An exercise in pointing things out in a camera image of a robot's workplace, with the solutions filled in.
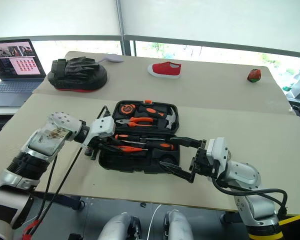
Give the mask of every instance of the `beige table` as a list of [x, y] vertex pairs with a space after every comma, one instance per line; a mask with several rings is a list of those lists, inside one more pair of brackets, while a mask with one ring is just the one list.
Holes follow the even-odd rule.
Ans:
[[0, 107], [0, 115], [13, 115], [19, 110], [19, 107]]
[[[86, 56], [101, 60], [104, 54], [70, 51], [65, 58]], [[145, 100], [184, 107], [294, 114], [282, 90], [265, 66], [182, 61], [179, 79], [157, 78], [147, 72], [149, 64], [166, 59], [123, 56], [124, 62], [104, 61], [108, 82], [91, 93], [58, 91], [47, 80], [34, 93], [102, 100]], [[261, 69], [257, 83], [247, 81], [250, 70]]]
[[[103, 105], [112, 111], [115, 104], [110, 100], [33, 94], [0, 132], [0, 171], [10, 164], [33, 131], [45, 124], [49, 113], [64, 111], [91, 123]], [[300, 214], [299, 117], [184, 106], [178, 106], [178, 111], [178, 136], [207, 140], [226, 137], [232, 159], [253, 164], [260, 171], [265, 187], [286, 190], [288, 213]], [[57, 189], [78, 149], [78, 143], [67, 142], [61, 150], [52, 178], [52, 192]], [[195, 152], [194, 148], [181, 148], [182, 168], [188, 169]], [[47, 179], [46, 173], [37, 190], [45, 190]], [[61, 192], [211, 209], [236, 209], [233, 197], [217, 191], [204, 176], [197, 175], [194, 183], [190, 184], [171, 174], [105, 170], [98, 161], [92, 161], [83, 154]]]

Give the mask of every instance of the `hammer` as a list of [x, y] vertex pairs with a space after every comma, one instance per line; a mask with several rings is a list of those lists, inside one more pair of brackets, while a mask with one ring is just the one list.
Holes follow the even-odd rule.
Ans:
[[170, 107], [172, 115], [167, 115], [165, 120], [168, 120], [168, 125], [166, 126], [167, 129], [171, 129], [172, 124], [176, 121], [176, 114], [175, 111]]
[[140, 106], [139, 111], [147, 113], [150, 117], [158, 118], [158, 119], [165, 119], [168, 121], [168, 125], [166, 126], [167, 129], [171, 129], [172, 124], [176, 121], [176, 114], [175, 111], [170, 107], [172, 115], [168, 115], [163, 112], [158, 112], [157, 110], [145, 106]]

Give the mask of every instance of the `floor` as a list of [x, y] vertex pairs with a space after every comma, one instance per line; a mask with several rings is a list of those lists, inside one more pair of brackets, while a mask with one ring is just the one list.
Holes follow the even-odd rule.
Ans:
[[[53, 204], [33, 240], [67, 240], [69, 234], [80, 234], [84, 240], [97, 240], [103, 226], [112, 217], [128, 212], [138, 216], [141, 222], [142, 239], [146, 240], [151, 217], [158, 204], [100, 198], [81, 198], [86, 206], [81, 211]], [[20, 240], [23, 229], [32, 222], [41, 205], [36, 198], [26, 222], [14, 231], [14, 240]], [[177, 209], [182, 212], [192, 227], [195, 240], [248, 240], [248, 234], [242, 223], [226, 224], [220, 222], [223, 211], [207, 210], [175, 205], [162, 205], [156, 212], [149, 240], [162, 240], [163, 221], [167, 211]]]

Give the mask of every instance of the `window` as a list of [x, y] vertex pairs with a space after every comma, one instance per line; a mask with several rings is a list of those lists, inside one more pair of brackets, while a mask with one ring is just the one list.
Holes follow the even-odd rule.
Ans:
[[60, 40], [32, 41], [36, 54], [46, 74], [53, 60], [63, 59], [69, 51], [122, 55], [120, 41]]
[[300, 70], [300, 57], [254, 51], [145, 41], [135, 50], [138, 57], [266, 66], [280, 88]]

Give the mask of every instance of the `orange tape measure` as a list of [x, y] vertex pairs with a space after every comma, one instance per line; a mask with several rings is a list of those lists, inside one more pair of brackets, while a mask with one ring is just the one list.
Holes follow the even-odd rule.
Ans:
[[136, 110], [136, 105], [125, 104], [120, 108], [120, 112], [125, 115], [130, 115]]

